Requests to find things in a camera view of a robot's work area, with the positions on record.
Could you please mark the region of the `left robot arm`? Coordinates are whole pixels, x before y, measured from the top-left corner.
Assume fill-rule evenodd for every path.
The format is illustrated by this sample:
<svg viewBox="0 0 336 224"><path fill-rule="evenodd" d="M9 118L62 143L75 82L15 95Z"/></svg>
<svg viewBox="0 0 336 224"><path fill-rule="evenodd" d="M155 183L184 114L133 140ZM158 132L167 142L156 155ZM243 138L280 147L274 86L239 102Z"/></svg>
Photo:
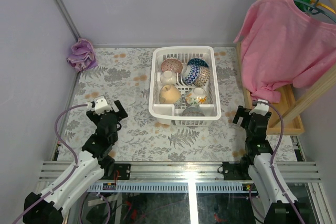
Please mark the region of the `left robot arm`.
<svg viewBox="0 0 336 224"><path fill-rule="evenodd" d="M86 116L96 126L74 161L40 193L30 193L24 202L23 223L63 223L66 214L81 195L100 179L114 175L114 159L109 155L118 141L121 120L128 117L119 100L108 104L100 96L83 105Z"/></svg>

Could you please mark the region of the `yellow rimmed bottom bowl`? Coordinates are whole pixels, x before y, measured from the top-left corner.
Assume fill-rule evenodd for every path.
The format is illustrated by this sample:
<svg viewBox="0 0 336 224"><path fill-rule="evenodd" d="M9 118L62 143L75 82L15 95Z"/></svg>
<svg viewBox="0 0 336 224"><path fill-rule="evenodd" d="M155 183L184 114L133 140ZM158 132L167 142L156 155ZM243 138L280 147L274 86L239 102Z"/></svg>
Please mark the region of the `yellow rimmed bottom bowl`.
<svg viewBox="0 0 336 224"><path fill-rule="evenodd" d="M161 104L176 104L181 99L181 93L174 85L164 85L159 93L159 102Z"/></svg>

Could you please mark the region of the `white plastic dish rack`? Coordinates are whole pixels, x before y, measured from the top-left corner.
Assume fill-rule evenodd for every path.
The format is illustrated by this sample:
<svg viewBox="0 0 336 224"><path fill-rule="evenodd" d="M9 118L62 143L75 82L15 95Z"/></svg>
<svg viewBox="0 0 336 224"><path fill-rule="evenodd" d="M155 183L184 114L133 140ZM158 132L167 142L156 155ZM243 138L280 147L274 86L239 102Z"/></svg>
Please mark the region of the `white plastic dish rack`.
<svg viewBox="0 0 336 224"><path fill-rule="evenodd" d="M176 73L177 83L174 86L179 89L181 97L184 99L185 107L183 109L176 109L174 104L161 104L159 102L159 93L164 86L160 82L160 76L163 73L161 64L165 59L169 58L178 59L183 67L186 66L188 61L192 58L201 58L207 62L211 76L208 83L200 88L203 88L208 93L208 104L196 106L202 110L205 116L182 116L182 112L190 107L185 101L185 95L197 86L195 84L184 84L181 73ZM213 48L208 46L177 46L158 48L154 51L151 68L149 112L158 122L178 126L207 126L221 118L222 113L220 107Z"/></svg>

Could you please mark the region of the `orange flower pattern bowl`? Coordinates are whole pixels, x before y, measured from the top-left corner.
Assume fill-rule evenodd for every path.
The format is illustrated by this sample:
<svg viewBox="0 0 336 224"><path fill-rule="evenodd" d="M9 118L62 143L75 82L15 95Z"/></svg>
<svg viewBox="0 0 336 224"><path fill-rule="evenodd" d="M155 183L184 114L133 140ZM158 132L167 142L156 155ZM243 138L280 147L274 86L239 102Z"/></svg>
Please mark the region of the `orange flower pattern bowl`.
<svg viewBox="0 0 336 224"><path fill-rule="evenodd" d="M203 88L193 88L185 95L185 101L189 106L208 104L208 93Z"/></svg>

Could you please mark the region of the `brown checker pattern bowl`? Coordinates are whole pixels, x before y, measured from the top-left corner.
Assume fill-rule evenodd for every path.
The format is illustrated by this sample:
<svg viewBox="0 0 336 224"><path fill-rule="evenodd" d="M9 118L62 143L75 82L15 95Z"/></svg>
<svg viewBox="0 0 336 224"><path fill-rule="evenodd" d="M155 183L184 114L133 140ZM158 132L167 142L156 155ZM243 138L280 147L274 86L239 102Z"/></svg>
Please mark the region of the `brown checker pattern bowl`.
<svg viewBox="0 0 336 224"><path fill-rule="evenodd" d="M211 76L211 71L209 67L200 66L199 69L200 69L200 73L198 77L196 78L195 85L197 87L202 87L208 83L209 78Z"/></svg>

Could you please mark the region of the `blue triangle pattern bowl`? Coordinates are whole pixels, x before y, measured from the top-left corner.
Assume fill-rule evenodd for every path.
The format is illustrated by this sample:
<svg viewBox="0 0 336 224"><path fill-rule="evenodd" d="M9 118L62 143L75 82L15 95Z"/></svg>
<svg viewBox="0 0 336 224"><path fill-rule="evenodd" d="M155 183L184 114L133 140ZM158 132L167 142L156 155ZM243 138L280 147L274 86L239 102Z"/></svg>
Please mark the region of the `blue triangle pattern bowl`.
<svg viewBox="0 0 336 224"><path fill-rule="evenodd" d="M207 62L201 58L192 58L187 63L188 66L195 65L195 66L202 66L202 67L209 67Z"/></svg>

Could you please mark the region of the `red eye pattern bowl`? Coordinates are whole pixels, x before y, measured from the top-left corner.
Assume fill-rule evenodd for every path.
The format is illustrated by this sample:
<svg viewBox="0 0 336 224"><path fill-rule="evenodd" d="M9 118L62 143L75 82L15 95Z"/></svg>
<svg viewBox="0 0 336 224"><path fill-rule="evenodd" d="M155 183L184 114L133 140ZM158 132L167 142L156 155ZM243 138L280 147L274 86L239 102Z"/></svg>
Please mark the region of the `red eye pattern bowl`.
<svg viewBox="0 0 336 224"><path fill-rule="evenodd" d="M161 64L161 70L162 72L165 71L172 71L175 73L181 73L183 69L182 63L178 59L165 59Z"/></svg>

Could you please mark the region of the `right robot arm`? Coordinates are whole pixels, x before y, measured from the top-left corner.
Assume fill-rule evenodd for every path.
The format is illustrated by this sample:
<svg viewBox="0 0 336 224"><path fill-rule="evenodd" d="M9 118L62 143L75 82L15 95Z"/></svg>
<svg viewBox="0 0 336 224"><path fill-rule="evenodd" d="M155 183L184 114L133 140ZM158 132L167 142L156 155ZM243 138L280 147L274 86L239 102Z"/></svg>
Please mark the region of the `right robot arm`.
<svg viewBox="0 0 336 224"><path fill-rule="evenodd" d="M240 160L239 172L245 179L252 179L262 201L265 216L262 223L305 223L309 209L301 204L287 186L275 162L275 154L281 143L281 129L275 149L266 140L266 131L272 105L259 100L253 109L239 106L233 119L246 132L245 154Z"/></svg>

